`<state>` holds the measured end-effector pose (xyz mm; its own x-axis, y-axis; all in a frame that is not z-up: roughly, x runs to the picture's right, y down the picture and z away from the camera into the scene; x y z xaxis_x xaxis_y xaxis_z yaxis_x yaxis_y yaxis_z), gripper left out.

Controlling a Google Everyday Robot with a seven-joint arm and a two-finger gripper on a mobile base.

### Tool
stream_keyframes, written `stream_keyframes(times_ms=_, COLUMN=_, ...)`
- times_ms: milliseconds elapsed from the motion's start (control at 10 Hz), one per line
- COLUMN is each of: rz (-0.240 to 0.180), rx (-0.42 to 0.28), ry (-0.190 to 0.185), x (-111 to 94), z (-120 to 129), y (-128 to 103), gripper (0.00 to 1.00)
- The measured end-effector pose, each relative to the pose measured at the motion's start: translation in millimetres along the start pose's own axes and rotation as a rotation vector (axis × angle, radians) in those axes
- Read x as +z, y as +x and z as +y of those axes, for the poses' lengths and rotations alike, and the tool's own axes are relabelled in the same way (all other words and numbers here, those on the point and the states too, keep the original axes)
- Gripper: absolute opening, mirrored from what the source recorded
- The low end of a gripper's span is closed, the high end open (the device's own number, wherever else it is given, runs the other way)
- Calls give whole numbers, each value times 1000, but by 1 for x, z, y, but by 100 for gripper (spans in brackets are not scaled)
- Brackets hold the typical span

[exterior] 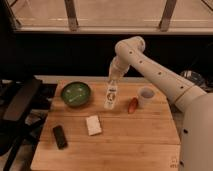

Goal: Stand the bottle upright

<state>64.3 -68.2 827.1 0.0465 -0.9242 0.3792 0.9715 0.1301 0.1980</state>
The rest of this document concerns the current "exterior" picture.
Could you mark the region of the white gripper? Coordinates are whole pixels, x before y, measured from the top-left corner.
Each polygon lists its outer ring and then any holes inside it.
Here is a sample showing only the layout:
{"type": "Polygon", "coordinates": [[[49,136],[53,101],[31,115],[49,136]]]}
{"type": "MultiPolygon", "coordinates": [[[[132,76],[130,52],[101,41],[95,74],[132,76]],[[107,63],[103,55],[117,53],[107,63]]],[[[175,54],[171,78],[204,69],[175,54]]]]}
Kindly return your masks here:
{"type": "Polygon", "coordinates": [[[119,57],[114,57],[109,67],[109,80],[118,81],[128,72],[129,68],[129,64],[119,57]]]}

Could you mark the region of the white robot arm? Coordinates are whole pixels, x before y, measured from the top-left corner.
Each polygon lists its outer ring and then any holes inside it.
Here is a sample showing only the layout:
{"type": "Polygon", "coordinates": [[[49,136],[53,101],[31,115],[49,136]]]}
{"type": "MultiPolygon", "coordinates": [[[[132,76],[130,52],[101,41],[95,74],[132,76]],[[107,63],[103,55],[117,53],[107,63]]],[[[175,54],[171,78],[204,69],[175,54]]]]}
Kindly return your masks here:
{"type": "Polygon", "coordinates": [[[207,93],[143,54],[145,41],[134,36],[115,45],[109,78],[132,66],[184,113],[178,171],[213,171],[213,93],[207,93]]]}

